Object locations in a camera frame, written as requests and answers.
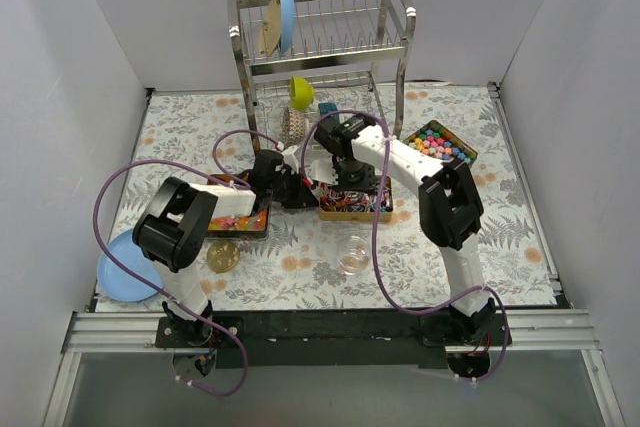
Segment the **tin with star candies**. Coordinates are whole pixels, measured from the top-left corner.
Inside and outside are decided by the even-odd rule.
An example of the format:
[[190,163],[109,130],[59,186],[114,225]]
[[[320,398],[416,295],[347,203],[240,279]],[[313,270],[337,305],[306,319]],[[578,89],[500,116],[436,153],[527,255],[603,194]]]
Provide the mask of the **tin with star candies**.
[[420,127],[404,143],[423,155],[443,162],[458,159],[472,165],[478,158],[478,153],[470,145],[437,120]]

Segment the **tin with gummy candies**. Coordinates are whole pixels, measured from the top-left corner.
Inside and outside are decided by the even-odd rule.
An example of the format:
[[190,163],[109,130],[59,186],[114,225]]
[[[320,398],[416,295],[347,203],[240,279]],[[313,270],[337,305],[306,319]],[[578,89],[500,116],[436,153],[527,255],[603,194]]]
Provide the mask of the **tin with gummy candies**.
[[269,231],[270,208],[266,207],[253,216],[227,216],[214,218],[209,223],[209,238],[244,240],[265,239]]

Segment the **clear glass jar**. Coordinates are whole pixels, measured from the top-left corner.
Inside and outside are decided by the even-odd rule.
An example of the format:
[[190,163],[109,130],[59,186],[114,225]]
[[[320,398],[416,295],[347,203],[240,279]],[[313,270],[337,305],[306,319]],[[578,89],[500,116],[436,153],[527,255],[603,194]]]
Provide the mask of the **clear glass jar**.
[[357,275],[365,271],[371,263],[371,245],[367,239],[349,236],[337,248],[337,261],[346,275]]

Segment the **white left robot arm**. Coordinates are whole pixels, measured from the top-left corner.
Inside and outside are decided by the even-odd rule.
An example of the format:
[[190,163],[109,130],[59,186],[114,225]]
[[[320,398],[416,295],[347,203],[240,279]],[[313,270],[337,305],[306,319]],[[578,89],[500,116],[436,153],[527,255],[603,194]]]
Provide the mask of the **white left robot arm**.
[[317,207],[310,184],[274,150],[257,154],[253,167],[224,184],[190,184],[169,177],[161,184],[133,229],[132,240],[159,273],[167,300],[163,308],[180,320],[178,334],[193,347],[213,333],[212,311],[194,265],[210,223],[227,217],[251,217],[275,202],[286,209]]

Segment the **gold tin with lollipops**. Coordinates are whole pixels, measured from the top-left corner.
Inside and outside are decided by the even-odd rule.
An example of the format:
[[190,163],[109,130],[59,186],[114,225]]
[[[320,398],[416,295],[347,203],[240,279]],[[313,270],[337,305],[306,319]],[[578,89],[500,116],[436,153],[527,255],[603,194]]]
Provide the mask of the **gold tin with lollipops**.
[[316,189],[319,218],[323,221],[371,222],[375,217],[376,193],[338,191],[335,186],[320,183]]

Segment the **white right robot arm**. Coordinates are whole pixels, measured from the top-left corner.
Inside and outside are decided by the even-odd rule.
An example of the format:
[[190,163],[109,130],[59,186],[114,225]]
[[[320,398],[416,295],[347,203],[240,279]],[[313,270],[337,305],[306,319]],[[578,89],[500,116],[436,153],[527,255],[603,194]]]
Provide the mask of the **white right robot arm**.
[[444,261],[453,334],[464,344],[479,342],[489,331],[496,301],[484,289],[478,253],[484,207],[469,165],[426,156],[364,113],[353,112],[343,123],[328,114],[313,137],[332,155],[338,187],[379,193],[391,178],[415,195],[421,230]]

